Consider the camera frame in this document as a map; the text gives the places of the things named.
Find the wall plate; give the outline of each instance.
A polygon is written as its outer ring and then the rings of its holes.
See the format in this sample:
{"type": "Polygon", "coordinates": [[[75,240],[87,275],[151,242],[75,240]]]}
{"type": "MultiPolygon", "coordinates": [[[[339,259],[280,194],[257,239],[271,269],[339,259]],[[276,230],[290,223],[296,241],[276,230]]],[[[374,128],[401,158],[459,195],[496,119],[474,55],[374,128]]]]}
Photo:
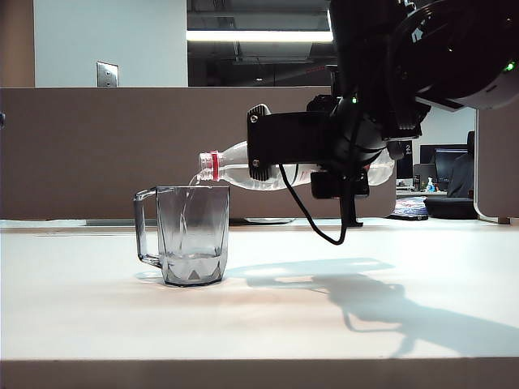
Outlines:
{"type": "Polygon", "coordinates": [[[119,82],[119,66],[97,61],[97,86],[117,87],[119,82]]]}

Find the fluorescent light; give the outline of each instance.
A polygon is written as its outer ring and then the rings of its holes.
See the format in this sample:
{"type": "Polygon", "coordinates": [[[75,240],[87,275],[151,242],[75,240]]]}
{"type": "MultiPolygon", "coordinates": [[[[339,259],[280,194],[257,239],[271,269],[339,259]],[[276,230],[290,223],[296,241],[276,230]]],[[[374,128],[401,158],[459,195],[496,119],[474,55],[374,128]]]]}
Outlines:
{"type": "Polygon", "coordinates": [[[330,31],[186,31],[188,41],[198,42],[331,42],[330,31]]]}

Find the pitcher handle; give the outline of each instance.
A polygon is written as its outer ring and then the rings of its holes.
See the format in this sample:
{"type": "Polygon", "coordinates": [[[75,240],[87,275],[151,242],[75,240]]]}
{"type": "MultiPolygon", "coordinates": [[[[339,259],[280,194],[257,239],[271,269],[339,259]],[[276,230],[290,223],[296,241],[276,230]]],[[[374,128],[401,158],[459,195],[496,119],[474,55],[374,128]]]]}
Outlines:
{"type": "Polygon", "coordinates": [[[137,235],[137,254],[139,259],[155,267],[162,267],[158,255],[148,254],[146,247],[146,224],[144,218],[143,200],[157,193],[157,188],[142,190],[136,193],[133,198],[133,207],[135,211],[135,233],[137,235]]]}

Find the office chair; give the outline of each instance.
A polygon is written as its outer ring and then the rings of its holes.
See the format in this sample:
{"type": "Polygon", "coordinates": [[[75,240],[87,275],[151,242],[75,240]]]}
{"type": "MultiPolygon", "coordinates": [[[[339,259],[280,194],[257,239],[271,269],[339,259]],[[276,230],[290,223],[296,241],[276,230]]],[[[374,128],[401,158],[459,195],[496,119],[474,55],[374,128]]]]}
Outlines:
{"type": "Polygon", "coordinates": [[[474,131],[467,135],[467,153],[455,159],[447,197],[424,200],[427,213],[440,219],[478,219],[474,209],[474,131]]]}

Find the black cable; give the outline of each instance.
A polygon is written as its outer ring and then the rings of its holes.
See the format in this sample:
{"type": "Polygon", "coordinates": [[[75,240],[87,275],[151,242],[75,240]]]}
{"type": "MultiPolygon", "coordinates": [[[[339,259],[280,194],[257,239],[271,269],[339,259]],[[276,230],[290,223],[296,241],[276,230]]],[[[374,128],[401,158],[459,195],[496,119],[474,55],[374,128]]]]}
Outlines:
{"type": "Polygon", "coordinates": [[[326,241],[332,243],[333,245],[336,245],[336,246],[341,245],[344,242],[344,240],[345,240],[346,228],[348,226],[348,215],[350,213],[349,208],[347,206],[345,207],[345,204],[344,204],[345,200],[344,200],[343,196],[341,196],[341,200],[340,200],[340,205],[341,205],[341,235],[340,235],[338,240],[334,240],[334,239],[330,238],[328,235],[326,235],[325,233],[323,233],[317,227],[317,225],[315,225],[315,223],[314,223],[314,221],[313,221],[313,219],[312,219],[312,217],[310,215],[310,212],[305,208],[305,206],[303,205],[303,203],[302,203],[301,199],[299,198],[298,194],[295,193],[294,188],[290,185],[289,180],[288,180],[288,178],[286,176],[285,168],[283,167],[283,165],[279,165],[279,170],[281,171],[281,176],[283,177],[283,182],[286,185],[286,189],[289,190],[290,194],[294,198],[295,202],[298,204],[298,206],[301,209],[302,213],[307,218],[308,223],[310,223],[310,226],[312,227],[312,229],[320,237],[322,237],[326,241]]]}

